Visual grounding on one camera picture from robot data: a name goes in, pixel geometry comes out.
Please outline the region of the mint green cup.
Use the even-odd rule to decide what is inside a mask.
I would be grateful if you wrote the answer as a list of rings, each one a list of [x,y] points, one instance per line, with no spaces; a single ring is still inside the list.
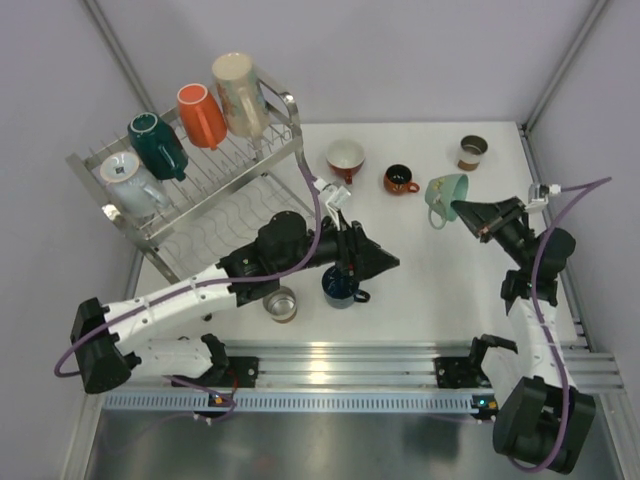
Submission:
[[[444,175],[429,182],[424,201],[428,206],[428,221],[432,228],[441,230],[458,218],[452,203],[465,201],[468,190],[469,178],[466,174]]]

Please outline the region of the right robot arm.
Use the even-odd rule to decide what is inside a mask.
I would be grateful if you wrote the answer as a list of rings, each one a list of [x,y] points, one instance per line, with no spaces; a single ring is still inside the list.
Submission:
[[[484,334],[466,356],[435,360],[441,389],[490,388],[492,401],[478,418],[495,417],[496,453],[531,473],[571,473],[595,414],[595,400],[581,393],[566,366],[557,335],[558,277],[576,241],[562,228],[536,234],[524,203],[516,198],[480,203],[456,200],[451,207],[482,243],[496,241],[516,262],[501,284],[511,324],[510,339]]]

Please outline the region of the light blue mug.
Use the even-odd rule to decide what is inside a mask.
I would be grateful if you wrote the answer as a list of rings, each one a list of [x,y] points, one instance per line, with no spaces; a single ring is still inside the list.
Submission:
[[[170,206],[166,189],[136,153],[120,151],[109,156],[99,173],[107,189],[134,218],[151,217]]]

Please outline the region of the dark green mug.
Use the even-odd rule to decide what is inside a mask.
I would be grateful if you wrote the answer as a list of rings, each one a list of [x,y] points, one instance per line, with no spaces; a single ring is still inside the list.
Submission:
[[[127,127],[130,143],[145,167],[160,181],[186,179],[188,156],[174,129],[154,112],[134,117]]]

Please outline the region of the red cup white interior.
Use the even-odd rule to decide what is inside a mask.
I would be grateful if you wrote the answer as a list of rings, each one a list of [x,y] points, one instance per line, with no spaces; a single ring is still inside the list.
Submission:
[[[365,159],[364,147],[351,139],[335,140],[326,150],[327,164],[347,185],[353,184],[353,178],[363,167]]]

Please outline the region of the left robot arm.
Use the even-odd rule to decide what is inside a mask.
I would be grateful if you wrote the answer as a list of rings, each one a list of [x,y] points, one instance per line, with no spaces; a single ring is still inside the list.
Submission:
[[[232,364],[215,335],[164,340],[161,334],[261,300],[279,288],[282,277],[327,264],[363,281],[400,261],[369,239],[357,221],[334,224],[325,217],[310,230],[300,214],[283,211],[253,242],[186,280],[127,301],[82,302],[70,339],[85,392],[104,393],[148,377],[191,388],[222,385]]]

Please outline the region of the orange black round mug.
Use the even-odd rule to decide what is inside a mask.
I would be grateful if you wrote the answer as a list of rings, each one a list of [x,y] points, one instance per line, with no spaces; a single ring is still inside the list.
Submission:
[[[413,181],[411,169],[403,164],[394,164],[387,168],[383,177],[383,185],[385,190],[393,195],[420,191],[420,186]]]

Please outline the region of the tall beige floral mug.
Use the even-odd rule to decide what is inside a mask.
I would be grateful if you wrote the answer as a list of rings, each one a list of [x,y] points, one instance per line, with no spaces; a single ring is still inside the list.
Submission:
[[[270,119],[252,58],[240,52],[224,54],[212,64],[212,74],[230,132],[260,139]]]

